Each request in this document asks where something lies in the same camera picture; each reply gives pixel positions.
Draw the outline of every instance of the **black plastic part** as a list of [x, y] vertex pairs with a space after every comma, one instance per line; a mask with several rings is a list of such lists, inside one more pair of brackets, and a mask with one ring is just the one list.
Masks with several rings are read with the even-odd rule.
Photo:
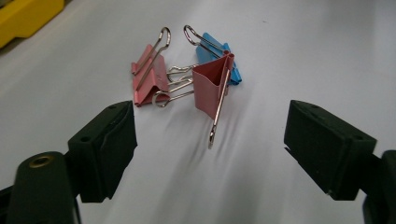
[[291, 101], [284, 142], [325, 193], [353, 201], [376, 140], [317, 105]]
[[64, 156], [35, 155], [21, 163], [12, 188], [7, 224], [79, 223]]
[[378, 203], [367, 196], [363, 204], [364, 224], [388, 224], [389, 209], [385, 203]]
[[370, 202], [383, 204], [385, 202], [384, 191], [381, 186], [382, 160], [375, 155], [371, 155], [370, 160], [360, 170], [360, 188], [370, 196]]
[[381, 186], [389, 210], [388, 223], [396, 223], [396, 150], [384, 152], [380, 174]]
[[0, 190], [0, 224], [6, 223], [9, 200], [11, 199], [12, 186]]
[[84, 203], [111, 199], [137, 146], [132, 102], [107, 107], [68, 145], [65, 156], [75, 195], [79, 193]]

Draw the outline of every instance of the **metal clip handle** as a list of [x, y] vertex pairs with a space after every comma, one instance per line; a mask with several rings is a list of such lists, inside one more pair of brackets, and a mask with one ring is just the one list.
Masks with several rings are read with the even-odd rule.
[[161, 51], [167, 49], [169, 47], [169, 45], [171, 44], [171, 31], [169, 30], [169, 28], [167, 27], [163, 27], [161, 29], [160, 35], [158, 36], [158, 40], [157, 43], [155, 43], [154, 47], [152, 47], [151, 51], [149, 52], [149, 54], [146, 56], [145, 60], [139, 64], [139, 66], [137, 67], [136, 71], [133, 72], [134, 76], [136, 76], [140, 70], [145, 66], [145, 64], [149, 61], [149, 58], [151, 57], [152, 53], [154, 52], [154, 50], [158, 47], [158, 45], [160, 44], [161, 40], [163, 39], [163, 33], [166, 31], [167, 33], [167, 38], [166, 38], [166, 44], [159, 48], [157, 53], [154, 55], [154, 57], [151, 60], [150, 65], [148, 66], [148, 69], [146, 70], [145, 74], [142, 76], [142, 78], [140, 79], [139, 83], [137, 84], [136, 90], [138, 91], [140, 89], [140, 87], [143, 85], [146, 77], [149, 74], [149, 71], [151, 70], [152, 66], [154, 65], [155, 60], [157, 59], [157, 57], [160, 55]]
[[194, 29], [192, 29], [192, 27], [190, 27], [189, 25], [185, 25], [185, 26], [184, 26], [184, 35], [186, 36], [187, 40], [188, 40], [192, 45], [202, 47], [203, 49], [209, 51], [211, 54], [213, 54], [213, 55], [214, 55], [215, 57], [217, 57], [217, 58], [220, 58], [220, 57], [221, 57], [221, 55], [218, 55], [216, 52], [214, 52], [213, 50], [211, 50], [211, 49], [208, 48], [207, 46], [203, 45], [201, 42], [194, 42], [194, 41], [192, 40], [192, 38], [190, 37], [189, 32], [188, 32], [187, 30], [190, 30], [190, 32], [192, 32], [193, 35], [195, 35], [198, 39], [200, 39], [200, 40], [206, 42], [206, 44], [208, 44], [208, 45], [212, 46], [213, 48], [218, 49], [218, 50], [220, 50], [221, 52], [223, 52], [223, 49], [222, 49], [221, 47], [219, 47], [219, 46], [213, 44], [212, 42], [210, 42], [210, 41], [208, 41], [207, 39], [205, 39], [205, 38], [201, 37], [200, 35], [198, 35], [198, 34], [194, 31]]
[[[188, 73], [190, 72], [190, 70], [196, 66], [198, 66], [199, 64], [193, 64], [193, 65], [189, 65], [189, 66], [185, 66], [185, 67], [179, 67], [179, 66], [172, 66], [171, 68], [169, 68], [168, 72], [166, 73], [166, 75], [168, 76], [168, 80], [170, 82], [175, 82], [175, 80], [173, 80], [171, 78], [171, 76], [173, 75], [177, 75], [177, 74], [182, 74], [182, 73]], [[191, 75], [187, 75], [184, 77], [181, 77], [179, 80], [181, 79], [185, 79], [185, 77], [190, 77]]]
[[184, 96], [193, 94], [194, 91], [188, 91], [188, 92], [182, 93], [182, 94], [180, 94], [180, 95], [171, 97], [171, 98], [169, 98], [169, 100], [165, 101], [165, 102], [162, 103], [162, 104], [160, 104], [160, 103], [157, 102], [157, 97], [158, 97], [159, 95], [164, 94], [164, 95], [168, 95], [168, 96], [169, 96], [170, 93], [172, 93], [172, 92], [174, 92], [174, 91], [178, 91], [178, 90], [180, 90], [180, 89], [182, 89], [182, 88], [185, 88], [185, 87], [191, 85], [192, 82], [193, 82], [193, 81], [192, 81], [192, 76], [184, 76], [184, 77], [182, 77], [182, 78], [181, 78], [180, 80], [178, 80], [178, 81], [169, 83], [168, 86], [178, 85], [178, 84], [181, 84], [181, 83], [184, 83], [184, 84], [182, 84], [182, 85], [180, 85], [180, 86], [178, 86], [178, 87], [176, 87], [176, 88], [173, 88], [173, 89], [170, 90], [170, 91], [157, 91], [157, 92], [155, 92], [154, 95], [152, 96], [152, 103], [153, 103], [154, 105], [158, 106], [158, 107], [166, 107], [171, 101], [174, 101], [174, 100], [177, 100], [177, 99], [179, 99], [179, 98], [181, 98], [181, 97], [184, 97]]
[[219, 123], [219, 115], [220, 115], [220, 112], [221, 112], [221, 108], [222, 108], [222, 104], [223, 104], [223, 101], [224, 101], [225, 92], [226, 92], [226, 89], [227, 89], [227, 82], [230, 79], [230, 74], [231, 74], [230, 70], [227, 70], [227, 75], [226, 75], [226, 78], [225, 78], [225, 81], [224, 81], [224, 85], [223, 85], [222, 90], [221, 90], [221, 96], [220, 96], [220, 101], [219, 101], [219, 105], [218, 105], [218, 110], [216, 111], [216, 116], [215, 116], [215, 119], [213, 121], [212, 129], [210, 130], [209, 146], [208, 146], [209, 149], [212, 148], [213, 143], [215, 142], [215, 134], [216, 134], [216, 129], [217, 129], [218, 123]]

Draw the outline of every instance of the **yellow object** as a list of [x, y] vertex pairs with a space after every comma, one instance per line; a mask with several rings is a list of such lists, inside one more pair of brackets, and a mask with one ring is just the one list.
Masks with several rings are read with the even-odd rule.
[[0, 8], [0, 48], [29, 37], [64, 8], [64, 0], [14, 0]]

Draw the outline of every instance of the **brass screw hole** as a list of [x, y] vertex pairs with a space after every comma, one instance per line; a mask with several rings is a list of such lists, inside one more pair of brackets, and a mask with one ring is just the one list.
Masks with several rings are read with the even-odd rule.
[[38, 158], [35, 158], [34, 160], [32, 160], [29, 163], [29, 166], [31, 168], [39, 168], [39, 167], [43, 167], [46, 166], [48, 164], [50, 164], [53, 160], [53, 157], [51, 156], [40, 156]]

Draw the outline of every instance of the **binder clip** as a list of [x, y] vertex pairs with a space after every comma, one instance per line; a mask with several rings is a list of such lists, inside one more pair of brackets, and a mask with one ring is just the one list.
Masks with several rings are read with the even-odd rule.
[[[201, 42], [194, 42], [191, 39], [188, 30], [190, 30], [193, 35], [195, 35], [198, 39], [200, 39]], [[198, 57], [199, 64], [212, 62], [220, 58], [225, 50], [231, 52], [228, 43], [222, 45], [218, 40], [216, 40], [213, 36], [211, 36], [208, 33], [204, 33], [203, 36], [200, 36], [189, 25], [184, 26], [184, 35], [187, 37], [187, 39], [192, 45], [197, 46], [195, 51]], [[236, 63], [233, 63], [230, 84], [236, 86], [241, 81], [242, 78], [236, 66]]]
[[[156, 51], [156, 48], [163, 39], [163, 34], [167, 33], [166, 43]], [[161, 52], [169, 47], [171, 43], [171, 32], [167, 27], [161, 29], [158, 41], [154, 47], [147, 45], [137, 63], [132, 63], [134, 104], [141, 106], [149, 104], [157, 91], [168, 91], [165, 60]], [[162, 94], [157, 97], [159, 101], [169, 99], [168, 95]]]
[[215, 141], [224, 96], [228, 93], [233, 58], [231, 52], [224, 50], [221, 58], [192, 68], [195, 107], [206, 112], [213, 119], [209, 134], [209, 149]]

